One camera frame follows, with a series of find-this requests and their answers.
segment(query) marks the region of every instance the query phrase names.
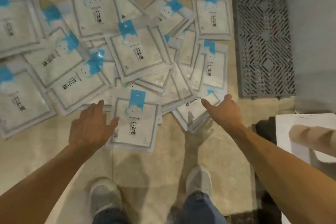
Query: person's arm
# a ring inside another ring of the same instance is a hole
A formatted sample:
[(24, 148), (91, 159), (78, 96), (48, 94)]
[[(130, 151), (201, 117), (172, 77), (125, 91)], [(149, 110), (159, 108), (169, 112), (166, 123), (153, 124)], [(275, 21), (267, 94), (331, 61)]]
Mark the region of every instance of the person's arm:
[(92, 104), (71, 124), (69, 145), (0, 196), (0, 223), (43, 224), (78, 169), (102, 147), (118, 125), (106, 125), (104, 101)]
[(335, 223), (335, 180), (247, 129), (231, 95), (219, 106), (205, 99), (202, 104), (238, 145), (292, 224)]

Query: tiled floor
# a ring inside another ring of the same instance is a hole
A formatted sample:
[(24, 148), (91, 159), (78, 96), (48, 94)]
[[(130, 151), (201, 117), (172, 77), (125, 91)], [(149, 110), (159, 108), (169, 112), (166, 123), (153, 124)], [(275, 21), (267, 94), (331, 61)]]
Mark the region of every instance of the tiled floor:
[[(63, 0), (41, 0), (42, 6)], [(137, 0), (144, 5), (149, 0)], [(191, 0), (180, 0), (191, 8)], [(239, 99), (234, 41), (229, 44), (228, 92), (242, 109), (246, 125), (293, 108), (293, 99)], [(57, 154), (66, 144), (71, 120), (57, 116), (7, 141), (0, 140), (0, 193)], [(184, 183), (197, 164), (212, 175), (212, 201), (224, 215), (257, 208), (254, 172), (233, 140), (213, 121), (184, 133), (171, 114), (163, 117), (152, 154), (115, 149), (98, 151), (77, 173), (49, 216), (48, 223), (90, 223), (86, 192), (90, 181), (112, 178), (122, 189), (125, 208), (135, 223), (164, 223), (172, 205), (183, 203)]]

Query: gray grate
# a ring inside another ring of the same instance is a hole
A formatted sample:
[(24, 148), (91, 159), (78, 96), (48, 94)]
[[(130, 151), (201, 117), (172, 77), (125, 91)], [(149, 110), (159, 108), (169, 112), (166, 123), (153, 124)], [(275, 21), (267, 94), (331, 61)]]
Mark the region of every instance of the gray grate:
[(295, 95), (286, 0), (232, 0), (240, 97)]

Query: shoe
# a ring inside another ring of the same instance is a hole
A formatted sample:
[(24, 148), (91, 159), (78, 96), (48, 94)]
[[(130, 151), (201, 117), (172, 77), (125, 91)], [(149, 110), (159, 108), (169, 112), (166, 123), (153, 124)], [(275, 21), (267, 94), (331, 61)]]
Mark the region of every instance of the shoe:
[(195, 191), (201, 191), (211, 197), (212, 183), (209, 170), (203, 166), (197, 166), (191, 170), (185, 182), (185, 190), (187, 196)]
[(93, 217), (105, 209), (122, 207), (120, 190), (108, 178), (100, 178), (91, 186), (89, 198)]

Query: jeans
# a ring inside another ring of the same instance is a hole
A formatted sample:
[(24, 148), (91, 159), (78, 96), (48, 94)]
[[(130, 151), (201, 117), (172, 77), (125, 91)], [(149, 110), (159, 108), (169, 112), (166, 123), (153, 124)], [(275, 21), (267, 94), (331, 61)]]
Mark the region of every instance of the jeans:
[[(209, 196), (196, 191), (185, 200), (175, 224), (228, 224), (224, 216), (212, 204)], [(97, 213), (93, 224), (131, 224), (120, 209), (106, 209)]]

